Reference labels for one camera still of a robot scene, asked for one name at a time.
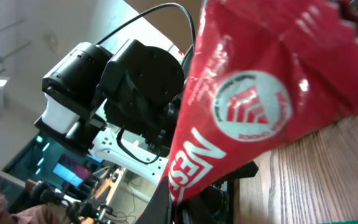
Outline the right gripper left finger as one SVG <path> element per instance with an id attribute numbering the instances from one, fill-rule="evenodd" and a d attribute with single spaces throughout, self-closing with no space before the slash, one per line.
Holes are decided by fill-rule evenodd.
<path id="1" fill-rule="evenodd" d="M 172 224 L 173 203 L 168 183 L 168 177 L 160 181 L 150 202 L 135 224 Z"/>

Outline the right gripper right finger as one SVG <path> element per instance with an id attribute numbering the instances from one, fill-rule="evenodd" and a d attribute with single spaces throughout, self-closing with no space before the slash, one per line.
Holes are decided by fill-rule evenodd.
<path id="1" fill-rule="evenodd" d="M 201 194 L 186 200 L 179 206 L 182 224 L 217 224 L 213 212 L 218 210 L 218 197 Z"/>

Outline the red coffee stick sachet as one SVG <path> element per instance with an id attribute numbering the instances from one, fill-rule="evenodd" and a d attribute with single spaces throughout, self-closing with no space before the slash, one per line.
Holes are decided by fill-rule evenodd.
<path id="1" fill-rule="evenodd" d="M 179 204 L 261 153 L 358 114 L 349 1 L 206 1 L 165 174 Z"/>

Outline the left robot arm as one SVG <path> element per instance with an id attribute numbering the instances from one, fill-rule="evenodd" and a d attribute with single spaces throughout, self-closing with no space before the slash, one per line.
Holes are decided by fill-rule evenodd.
<path id="1" fill-rule="evenodd" d="M 112 54 L 82 42 L 42 79 L 35 126 L 81 156 L 110 161 L 157 184 L 180 110 L 185 76 L 164 49 L 127 40 Z"/>

